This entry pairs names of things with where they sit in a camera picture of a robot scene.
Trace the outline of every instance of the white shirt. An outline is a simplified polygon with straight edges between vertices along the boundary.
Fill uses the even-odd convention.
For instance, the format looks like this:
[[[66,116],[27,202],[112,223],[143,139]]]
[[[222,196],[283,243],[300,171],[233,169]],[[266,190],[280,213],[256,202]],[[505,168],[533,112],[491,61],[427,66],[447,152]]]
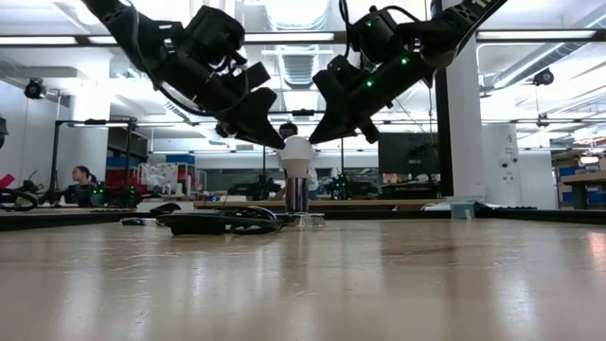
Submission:
[[[282,165],[282,158],[280,157],[280,153],[279,151],[277,151],[277,163],[278,165],[280,165],[280,167],[283,169],[284,166]],[[310,166],[307,168],[307,186],[309,190],[316,190],[319,187],[318,184],[318,173],[315,171],[315,168],[313,167],[313,161],[310,162]]]

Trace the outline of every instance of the ceiling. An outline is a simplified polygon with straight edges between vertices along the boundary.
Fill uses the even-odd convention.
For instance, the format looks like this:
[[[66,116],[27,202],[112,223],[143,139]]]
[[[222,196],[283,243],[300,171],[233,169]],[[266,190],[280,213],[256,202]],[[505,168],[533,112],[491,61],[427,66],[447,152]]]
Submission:
[[[344,29],[336,8],[336,0],[136,0],[136,6],[153,19],[180,20],[187,22],[201,5],[218,7],[243,23],[249,32],[272,29],[318,29],[338,31]],[[382,7],[397,4],[421,19],[427,17],[427,1],[420,0],[356,0],[349,1],[351,21],[365,14],[371,5]],[[578,6],[574,0],[509,0],[497,14],[482,27],[488,28],[570,28],[584,27],[588,15],[606,12],[603,0],[583,0]],[[397,21],[405,19],[394,14]],[[2,0],[0,1],[0,35],[41,34],[107,34],[105,28],[91,18],[78,0]],[[545,45],[481,45],[477,49],[480,81],[485,82],[503,72],[511,71],[517,63],[532,53],[545,50]],[[288,55],[292,46],[249,45],[245,54],[251,62],[262,62],[273,78],[266,85],[280,93],[280,99],[272,110],[300,108],[323,110],[326,103],[313,86],[305,86],[311,75],[326,66],[335,55],[342,53],[341,45],[318,45],[314,54],[293,57]],[[276,50],[286,50],[277,55]],[[602,117],[606,112],[606,43],[590,44],[579,48],[569,56],[549,65],[555,81],[549,86],[535,87],[522,80],[506,89],[491,91],[482,97],[482,116],[497,118],[536,118],[539,113],[549,117]],[[123,80],[116,77],[116,69],[128,67],[128,61],[119,49],[111,48],[1,48],[0,79],[23,82],[32,72],[54,70],[55,77],[45,79],[49,87],[77,93],[83,83],[98,79],[110,79],[109,89],[116,94],[112,106],[115,117],[137,117],[140,121],[181,120],[167,110],[166,100],[153,93],[145,79]],[[61,70],[76,70],[57,76]],[[433,92],[417,84],[399,97],[399,104],[391,110],[384,109],[373,118],[377,120],[426,120],[435,107]],[[311,132],[313,122],[321,115],[305,122],[302,130]],[[291,119],[288,115],[272,116],[279,124]],[[573,132],[579,124],[551,127],[555,132]],[[521,132],[537,131],[534,124],[519,125]],[[398,128],[421,130],[415,125]],[[141,133],[150,135],[151,130]],[[155,138],[200,137],[192,129],[156,128]]]

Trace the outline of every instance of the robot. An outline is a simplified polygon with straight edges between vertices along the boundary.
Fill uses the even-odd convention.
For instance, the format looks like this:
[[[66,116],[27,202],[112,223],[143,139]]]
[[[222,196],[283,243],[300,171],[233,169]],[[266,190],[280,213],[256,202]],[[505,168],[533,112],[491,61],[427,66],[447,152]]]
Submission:
[[[154,88],[175,105],[198,116],[215,117],[223,137],[282,150],[284,141],[267,114],[277,98],[262,85],[270,79],[261,63],[246,67],[238,51],[244,28],[226,13],[202,6],[187,27],[154,21],[128,0],[82,0],[116,38],[131,62],[148,74]],[[418,81],[432,86],[436,70],[447,67],[475,31],[507,0],[463,0],[421,21],[405,9],[371,7],[356,23],[348,22],[347,0],[339,0],[346,22],[347,52],[336,56],[313,81],[327,102],[327,112],[310,137],[312,144],[356,135],[378,139],[371,117]],[[412,23],[398,24],[398,10]],[[359,51],[364,68],[351,65],[349,50]],[[178,100],[170,85],[189,103]]]

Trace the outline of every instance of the computer screen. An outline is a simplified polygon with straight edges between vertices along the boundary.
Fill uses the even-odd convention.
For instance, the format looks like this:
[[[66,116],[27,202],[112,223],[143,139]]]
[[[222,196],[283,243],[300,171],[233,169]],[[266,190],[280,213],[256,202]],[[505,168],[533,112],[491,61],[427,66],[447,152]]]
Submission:
[[[439,174],[437,134],[381,133],[379,173]]]

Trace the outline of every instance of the person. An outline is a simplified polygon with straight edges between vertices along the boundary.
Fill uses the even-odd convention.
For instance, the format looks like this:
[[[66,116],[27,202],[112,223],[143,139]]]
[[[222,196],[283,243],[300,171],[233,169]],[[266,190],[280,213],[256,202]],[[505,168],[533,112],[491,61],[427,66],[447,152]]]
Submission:
[[[91,197],[90,187],[97,182],[97,177],[85,166],[76,166],[72,170],[72,180],[77,184],[70,185],[62,193],[67,204],[78,204],[80,207],[99,206]]]
[[[288,137],[298,135],[299,129],[296,126],[296,124],[294,124],[292,122],[287,122],[280,126],[278,132],[279,132],[280,136],[282,137],[282,139],[287,139]],[[313,167],[313,162],[310,163],[310,166],[307,169],[307,174],[308,174],[308,191],[310,194],[309,198],[310,198],[310,200],[317,200],[318,175],[317,175],[317,172],[315,171],[315,168]],[[276,194],[276,199],[281,200],[285,193],[286,193],[286,188],[281,189]]]
[[[97,177],[91,173],[91,171],[84,166],[76,166],[72,170],[72,180],[77,182],[80,186],[92,185],[97,182]]]

